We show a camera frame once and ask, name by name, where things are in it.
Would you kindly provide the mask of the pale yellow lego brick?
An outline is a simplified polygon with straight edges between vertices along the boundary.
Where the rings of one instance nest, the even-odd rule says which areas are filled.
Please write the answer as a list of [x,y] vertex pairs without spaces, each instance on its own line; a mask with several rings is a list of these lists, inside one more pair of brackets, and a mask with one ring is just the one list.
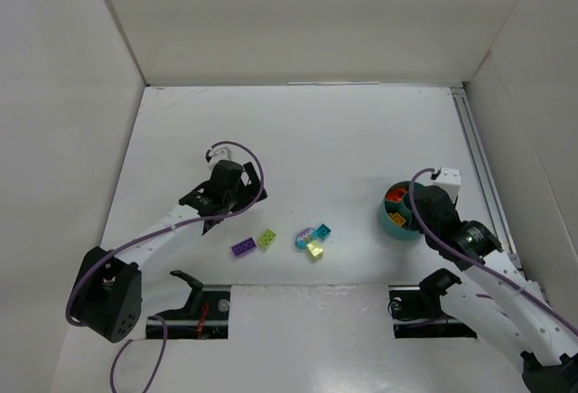
[[317,240],[308,243],[307,250],[313,261],[318,261],[324,256],[324,248]]

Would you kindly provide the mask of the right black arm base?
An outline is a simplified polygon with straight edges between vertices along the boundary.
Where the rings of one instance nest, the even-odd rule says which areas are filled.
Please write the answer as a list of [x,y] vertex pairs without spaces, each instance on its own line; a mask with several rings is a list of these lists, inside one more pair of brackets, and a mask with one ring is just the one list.
[[418,285],[390,285],[388,313],[396,339],[477,339],[470,327],[445,313],[441,297],[452,285],[461,283],[447,269],[439,269]]

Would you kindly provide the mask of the long purple lego brick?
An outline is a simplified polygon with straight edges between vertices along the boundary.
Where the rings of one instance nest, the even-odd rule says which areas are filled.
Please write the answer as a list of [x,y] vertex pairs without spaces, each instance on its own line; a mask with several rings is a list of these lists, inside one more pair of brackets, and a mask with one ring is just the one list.
[[234,257],[242,257],[248,254],[250,251],[256,248],[256,242],[253,238],[245,239],[238,242],[231,247],[231,251]]

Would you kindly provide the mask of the orange curved lego piece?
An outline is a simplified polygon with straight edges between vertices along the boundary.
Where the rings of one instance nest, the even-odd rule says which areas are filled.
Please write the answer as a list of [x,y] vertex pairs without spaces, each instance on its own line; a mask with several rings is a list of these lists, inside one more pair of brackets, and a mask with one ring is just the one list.
[[408,189],[405,187],[391,188],[387,191],[385,199],[387,201],[400,203],[403,201],[403,199],[407,193],[408,193]]

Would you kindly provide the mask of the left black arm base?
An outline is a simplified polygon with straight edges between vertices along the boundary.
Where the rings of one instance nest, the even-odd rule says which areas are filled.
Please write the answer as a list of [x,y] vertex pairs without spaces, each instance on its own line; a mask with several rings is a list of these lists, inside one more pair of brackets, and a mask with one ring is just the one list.
[[143,286],[141,316],[149,340],[225,340],[231,303],[229,285],[205,285],[173,270]]

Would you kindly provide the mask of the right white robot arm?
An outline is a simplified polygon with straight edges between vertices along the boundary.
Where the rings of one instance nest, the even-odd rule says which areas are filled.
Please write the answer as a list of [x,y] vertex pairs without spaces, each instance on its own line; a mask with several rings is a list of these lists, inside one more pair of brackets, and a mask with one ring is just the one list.
[[421,292],[507,357],[528,391],[575,392],[576,327],[519,274],[485,225],[460,218],[447,191],[411,183],[408,196],[426,244],[460,271],[433,272]]

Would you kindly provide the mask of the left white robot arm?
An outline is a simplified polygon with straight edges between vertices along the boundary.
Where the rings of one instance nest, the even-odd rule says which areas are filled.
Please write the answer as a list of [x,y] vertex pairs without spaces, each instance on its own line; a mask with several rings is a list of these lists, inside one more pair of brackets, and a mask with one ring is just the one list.
[[169,283],[156,271],[181,248],[190,247],[224,220],[236,218],[266,198],[264,171],[254,160],[221,160],[210,178],[179,199],[145,234],[118,248],[94,247],[81,261],[65,308],[67,322],[120,342],[141,317],[175,311],[195,313],[203,284],[180,269]]

